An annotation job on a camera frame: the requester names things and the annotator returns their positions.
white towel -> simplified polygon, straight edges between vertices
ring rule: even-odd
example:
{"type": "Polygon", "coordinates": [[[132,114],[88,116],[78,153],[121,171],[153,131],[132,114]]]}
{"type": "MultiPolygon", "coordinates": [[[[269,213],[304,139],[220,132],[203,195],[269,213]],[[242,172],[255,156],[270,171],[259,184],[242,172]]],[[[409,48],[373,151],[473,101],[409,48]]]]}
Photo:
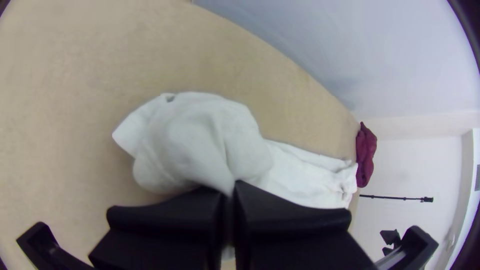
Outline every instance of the white towel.
{"type": "Polygon", "coordinates": [[[263,139],[249,109],[221,96],[164,93],[113,132],[135,158],[137,183],[176,194],[204,185],[230,196],[244,180],[293,203],[347,208],[357,164],[263,139]]]}

white wall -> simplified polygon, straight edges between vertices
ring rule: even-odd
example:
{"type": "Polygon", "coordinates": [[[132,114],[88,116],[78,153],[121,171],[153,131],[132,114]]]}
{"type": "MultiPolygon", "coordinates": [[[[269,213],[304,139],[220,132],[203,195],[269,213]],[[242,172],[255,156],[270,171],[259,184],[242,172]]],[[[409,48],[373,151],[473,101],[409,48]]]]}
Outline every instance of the white wall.
{"type": "Polygon", "coordinates": [[[480,128],[480,111],[383,117],[363,122],[379,140],[462,136],[472,128],[480,128]]]}
{"type": "Polygon", "coordinates": [[[383,257],[386,246],[381,230],[397,229],[403,236],[406,229],[417,225],[440,244],[426,269],[435,266],[456,210],[461,159],[460,136],[378,142],[373,176],[360,193],[427,196],[434,201],[360,198],[351,232],[374,261],[383,257]]]}
{"type": "Polygon", "coordinates": [[[194,0],[307,70],[357,119],[480,110],[472,49],[447,0],[194,0]]]}
{"type": "Polygon", "coordinates": [[[470,173],[468,175],[471,177],[471,186],[470,186],[470,193],[468,194],[468,205],[466,207],[466,214],[463,219],[463,224],[461,227],[461,231],[456,239],[455,246],[453,248],[452,254],[448,260],[448,264],[446,269],[450,269],[450,267],[454,264],[455,259],[459,255],[462,247],[467,239],[467,236],[470,232],[470,228],[472,227],[472,223],[475,219],[475,215],[477,213],[477,208],[480,203],[480,191],[475,191],[475,182],[477,178],[477,165],[480,164],[480,128],[475,128],[473,131],[466,134],[466,138],[464,140],[471,140],[472,145],[472,167],[470,168],[470,173]]]}

maroon fabric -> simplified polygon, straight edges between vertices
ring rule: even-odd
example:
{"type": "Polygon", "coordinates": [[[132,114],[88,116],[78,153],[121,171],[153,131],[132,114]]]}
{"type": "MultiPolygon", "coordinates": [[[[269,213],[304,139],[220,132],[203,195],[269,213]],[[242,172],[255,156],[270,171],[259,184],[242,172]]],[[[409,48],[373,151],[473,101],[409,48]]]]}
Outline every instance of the maroon fabric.
{"type": "Polygon", "coordinates": [[[360,130],[356,135],[356,185],[364,188],[374,173],[374,154],[377,150],[377,136],[368,129],[363,122],[360,123],[360,130]]]}

